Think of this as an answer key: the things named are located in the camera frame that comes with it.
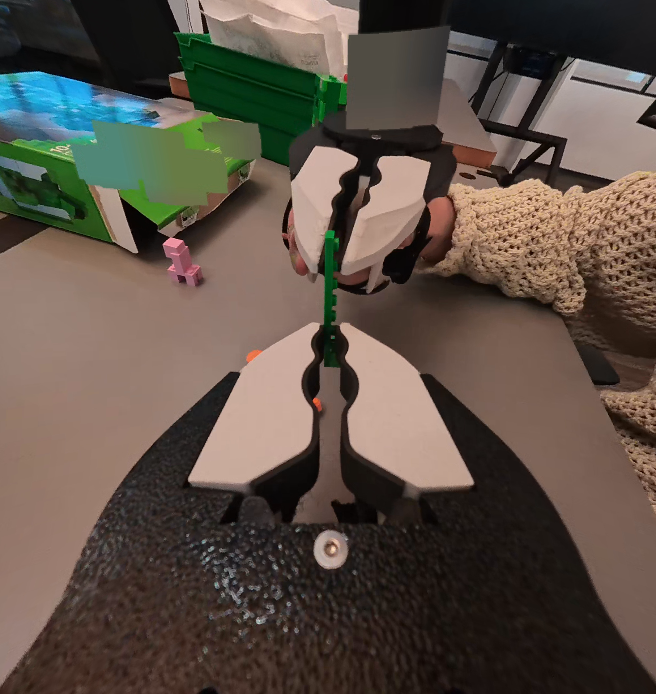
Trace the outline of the black tv stand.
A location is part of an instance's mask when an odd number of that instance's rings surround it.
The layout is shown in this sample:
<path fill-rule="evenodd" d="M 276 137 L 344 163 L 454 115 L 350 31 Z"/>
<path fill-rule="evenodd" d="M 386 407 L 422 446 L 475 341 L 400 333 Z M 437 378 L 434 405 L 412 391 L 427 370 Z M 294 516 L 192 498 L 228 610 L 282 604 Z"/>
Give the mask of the black tv stand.
<path fill-rule="evenodd" d="M 550 154 L 545 182 L 554 186 L 567 139 L 541 130 L 540 121 L 575 58 L 541 53 L 506 42 L 453 34 L 445 76 L 461 88 L 496 147 L 492 170 L 500 185 L 517 182 Z"/>

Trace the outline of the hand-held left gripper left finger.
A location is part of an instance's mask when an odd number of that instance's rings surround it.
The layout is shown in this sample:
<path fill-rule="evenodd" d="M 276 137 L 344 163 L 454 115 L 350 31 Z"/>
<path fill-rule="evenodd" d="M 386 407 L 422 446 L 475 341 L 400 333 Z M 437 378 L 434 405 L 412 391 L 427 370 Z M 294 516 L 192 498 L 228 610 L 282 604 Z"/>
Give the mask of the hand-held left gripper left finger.
<path fill-rule="evenodd" d="M 307 324 L 239 373 L 194 464 L 192 487 L 263 498 L 291 522 L 320 470 L 323 327 Z"/>

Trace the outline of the person's torso in knit sweater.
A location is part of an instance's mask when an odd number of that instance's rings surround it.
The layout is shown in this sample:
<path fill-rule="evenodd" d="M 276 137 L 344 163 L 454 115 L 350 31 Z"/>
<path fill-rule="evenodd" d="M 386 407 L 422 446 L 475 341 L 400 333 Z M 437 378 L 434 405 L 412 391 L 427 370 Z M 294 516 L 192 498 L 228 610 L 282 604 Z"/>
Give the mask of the person's torso in knit sweater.
<path fill-rule="evenodd" d="M 656 364 L 644 387 L 600 398 L 656 515 Z"/>

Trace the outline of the person's right hand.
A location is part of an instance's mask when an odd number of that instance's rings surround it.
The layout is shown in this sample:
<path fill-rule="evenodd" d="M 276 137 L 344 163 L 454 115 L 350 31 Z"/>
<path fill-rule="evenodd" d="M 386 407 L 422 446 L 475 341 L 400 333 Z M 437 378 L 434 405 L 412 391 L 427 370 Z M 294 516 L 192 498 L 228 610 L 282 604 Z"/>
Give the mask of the person's right hand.
<path fill-rule="evenodd" d="M 404 242 L 384 260 L 384 277 L 374 287 L 372 294 L 383 290 L 389 282 L 403 284 L 407 282 L 417 261 L 422 260 L 428 265 L 442 261 L 452 247 L 452 236 L 456 213 L 452 199 L 449 196 L 433 199 L 423 214 L 422 221 L 429 222 L 427 232 L 419 230 L 411 234 Z M 317 275 L 311 273 L 295 240 L 294 216 L 291 204 L 288 204 L 283 220 L 282 238 L 289 251 L 290 261 L 295 272 L 315 282 Z"/>

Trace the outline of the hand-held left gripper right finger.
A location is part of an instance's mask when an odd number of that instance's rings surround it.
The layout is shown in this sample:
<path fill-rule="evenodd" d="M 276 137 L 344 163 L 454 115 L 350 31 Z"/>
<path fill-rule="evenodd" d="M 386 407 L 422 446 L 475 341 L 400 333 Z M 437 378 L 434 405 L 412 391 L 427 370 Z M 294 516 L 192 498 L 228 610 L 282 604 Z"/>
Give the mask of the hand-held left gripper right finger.
<path fill-rule="evenodd" d="M 402 500 L 473 489 L 418 369 L 351 324 L 339 327 L 339 364 L 341 475 L 356 501 L 386 517 Z"/>

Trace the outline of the pink lego pig figure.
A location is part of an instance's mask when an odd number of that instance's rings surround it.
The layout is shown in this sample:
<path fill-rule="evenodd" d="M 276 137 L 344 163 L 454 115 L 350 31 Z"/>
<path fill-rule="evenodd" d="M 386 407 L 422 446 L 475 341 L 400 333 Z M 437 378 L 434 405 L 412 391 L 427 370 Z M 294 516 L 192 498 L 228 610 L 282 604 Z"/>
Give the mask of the pink lego pig figure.
<path fill-rule="evenodd" d="M 196 265 L 190 249 L 182 239 L 170 237 L 163 243 L 165 256 L 171 261 L 167 274 L 174 283 L 186 283 L 189 286 L 198 286 L 202 280 L 200 265 Z"/>

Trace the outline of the black foam board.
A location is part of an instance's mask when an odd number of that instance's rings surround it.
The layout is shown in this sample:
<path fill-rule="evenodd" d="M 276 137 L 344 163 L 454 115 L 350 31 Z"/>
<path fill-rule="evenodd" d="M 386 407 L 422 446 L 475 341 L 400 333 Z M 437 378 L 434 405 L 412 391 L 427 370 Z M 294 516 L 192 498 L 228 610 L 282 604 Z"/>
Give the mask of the black foam board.
<path fill-rule="evenodd" d="M 171 96 L 181 68 L 178 27 L 167 1 L 72 1 L 110 85 L 149 99 Z"/>

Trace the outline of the person's right forearm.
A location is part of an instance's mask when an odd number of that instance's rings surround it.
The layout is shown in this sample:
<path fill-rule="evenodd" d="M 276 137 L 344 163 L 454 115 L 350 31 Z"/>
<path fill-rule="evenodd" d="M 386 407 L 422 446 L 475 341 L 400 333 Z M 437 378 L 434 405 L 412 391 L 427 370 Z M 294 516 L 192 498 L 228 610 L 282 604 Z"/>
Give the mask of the person's right forearm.
<path fill-rule="evenodd" d="M 454 185 L 450 198 L 452 247 L 422 272 L 549 305 L 584 342 L 656 353 L 656 172 L 592 192 Z"/>

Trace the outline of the orange lego brick separator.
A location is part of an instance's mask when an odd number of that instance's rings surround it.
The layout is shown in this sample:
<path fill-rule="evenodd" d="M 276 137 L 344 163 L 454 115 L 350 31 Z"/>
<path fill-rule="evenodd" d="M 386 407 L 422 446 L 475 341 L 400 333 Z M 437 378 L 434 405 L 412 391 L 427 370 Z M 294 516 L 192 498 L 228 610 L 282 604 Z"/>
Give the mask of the orange lego brick separator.
<path fill-rule="evenodd" d="M 257 350 L 257 349 L 250 351 L 246 356 L 246 362 L 250 363 L 256 357 L 258 357 L 261 353 L 262 353 L 262 350 Z M 323 405 L 322 405 L 319 397 L 314 397 L 312 402 L 313 402 L 313 406 L 314 406 L 315 411 L 318 413 L 321 413 L 323 411 Z"/>

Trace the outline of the green plastic crate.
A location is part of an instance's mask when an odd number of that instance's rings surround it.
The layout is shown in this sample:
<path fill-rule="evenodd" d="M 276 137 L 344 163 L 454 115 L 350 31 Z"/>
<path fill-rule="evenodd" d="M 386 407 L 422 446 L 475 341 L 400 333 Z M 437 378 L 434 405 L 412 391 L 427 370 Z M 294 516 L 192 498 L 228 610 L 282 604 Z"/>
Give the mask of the green plastic crate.
<path fill-rule="evenodd" d="M 189 94 L 200 110 L 255 123 L 263 158 L 289 165 L 293 140 L 312 127 L 315 75 L 175 33 Z"/>

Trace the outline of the grey top wooden cabinet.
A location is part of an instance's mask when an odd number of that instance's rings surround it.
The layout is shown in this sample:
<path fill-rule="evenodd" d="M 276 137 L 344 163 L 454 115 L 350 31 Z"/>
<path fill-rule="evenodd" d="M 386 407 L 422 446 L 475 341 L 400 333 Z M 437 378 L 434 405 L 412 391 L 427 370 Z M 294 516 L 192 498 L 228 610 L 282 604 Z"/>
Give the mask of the grey top wooden cabinet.
<path fill-rule="evenodd" d="M 443 79 L 436 126 L 459 164 L 490 169 L 497 155 L 495 144 L 459 86 L 447 78 Z"/>

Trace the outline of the long narrow green lego plate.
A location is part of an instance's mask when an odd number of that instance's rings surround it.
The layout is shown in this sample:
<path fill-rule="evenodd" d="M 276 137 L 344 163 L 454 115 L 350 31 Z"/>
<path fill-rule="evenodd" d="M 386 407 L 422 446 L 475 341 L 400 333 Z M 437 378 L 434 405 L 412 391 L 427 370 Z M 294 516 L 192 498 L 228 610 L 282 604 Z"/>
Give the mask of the long narrow green lego plate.
<path fill-rule="evenodd" d="M 323 364 L 326 368 L 339 368 L 336 353 L 336 305 L 338 289 L 337 253 L 339 239 L 334 230 L 328 230 L 324 237 L 324 320 L 323 320 Z"/>

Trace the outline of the green cardboard lego box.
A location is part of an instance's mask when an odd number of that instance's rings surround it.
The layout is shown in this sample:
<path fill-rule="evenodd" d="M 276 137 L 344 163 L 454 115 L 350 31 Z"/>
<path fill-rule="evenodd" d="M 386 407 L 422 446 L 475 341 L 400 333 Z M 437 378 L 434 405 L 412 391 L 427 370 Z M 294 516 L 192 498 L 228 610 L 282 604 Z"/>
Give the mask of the green cardboard lego box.
<path fill-rule="evenodd" d="M 152 100 L 43 72 L 0 74 L 0 212 L 118 245 L 137 254 L 157 233 L 175 237 L 241 186 L 254 160 L 226 158 L 227 183 L 204 204 L 151 201 L 135 188 L 91 185 L 74 149 L 97 145 L 93 122 L 154 128 L 192 151 L 219 153 L 204 138 L 217 118 L 176 99 Z"/>

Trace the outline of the white paper bag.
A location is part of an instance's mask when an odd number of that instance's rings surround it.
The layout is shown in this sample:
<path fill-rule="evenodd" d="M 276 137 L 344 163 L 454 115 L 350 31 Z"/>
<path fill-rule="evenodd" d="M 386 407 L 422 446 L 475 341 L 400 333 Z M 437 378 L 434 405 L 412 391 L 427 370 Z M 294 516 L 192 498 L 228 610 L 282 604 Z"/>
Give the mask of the white paper bag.
<path fill-rule="evenodd" d="M 358 10 L 330 1 L 200 1 L 211 42 L 288 67 L 342 78 Z"/>

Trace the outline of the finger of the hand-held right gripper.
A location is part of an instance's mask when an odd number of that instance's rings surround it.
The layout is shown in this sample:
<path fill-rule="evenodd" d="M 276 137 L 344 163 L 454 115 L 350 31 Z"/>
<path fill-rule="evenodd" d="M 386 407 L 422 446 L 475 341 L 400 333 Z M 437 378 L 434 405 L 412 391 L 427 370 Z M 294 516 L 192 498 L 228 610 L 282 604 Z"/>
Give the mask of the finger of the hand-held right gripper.
<path fill-rule="evenodd" d="M 346 180 L 357 172 L 357 157 L 315 146 L 291 183 L 295 242 L 310 273 L 321 272 L 324 242 L 341 222 Z"/>
<path fill-rule="evenodd" d="M 368 189 L 342 256 L 341 273 L 353 275 L 397 250 L 410 236 L 425 209 L 424 190 L 431 163 L 411 156 L 382 156 L 379 181 Z"/>

